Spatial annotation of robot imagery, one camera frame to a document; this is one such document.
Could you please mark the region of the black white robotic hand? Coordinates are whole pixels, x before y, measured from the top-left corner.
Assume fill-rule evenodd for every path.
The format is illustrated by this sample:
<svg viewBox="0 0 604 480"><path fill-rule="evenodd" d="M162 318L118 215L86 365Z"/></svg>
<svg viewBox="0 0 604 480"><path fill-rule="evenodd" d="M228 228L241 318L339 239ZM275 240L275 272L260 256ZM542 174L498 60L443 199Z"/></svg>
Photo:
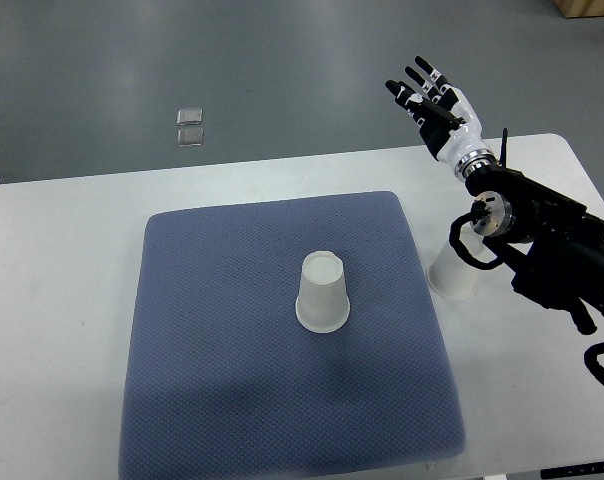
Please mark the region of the black white robotic hand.
<svg viewBox="0 0 604 480"><path fill-rule="evenodd" d="M496 157L483 140L481 122L463 92L424 58L417 56L415 64L416 68L405 68L413 85L388 80L385 87L417 125L431 156L464 181L473 168Z"/></svg>

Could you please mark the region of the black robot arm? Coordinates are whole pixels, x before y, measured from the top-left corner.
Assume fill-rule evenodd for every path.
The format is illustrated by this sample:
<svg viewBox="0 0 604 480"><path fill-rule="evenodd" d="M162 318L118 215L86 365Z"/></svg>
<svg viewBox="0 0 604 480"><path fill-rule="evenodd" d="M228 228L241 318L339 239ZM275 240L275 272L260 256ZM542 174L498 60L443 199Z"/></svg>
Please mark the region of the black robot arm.
<svg viewBox="0 0 604 480"><path fill-rule="evenodd" d="M483 243L496 256L488 268L507 265L516 293L568 312L581 334L593 334L587 309L604 317L604 220L508 168L504 154L470 153L456 172L476 199L473 222L483 228Z"/></svg>

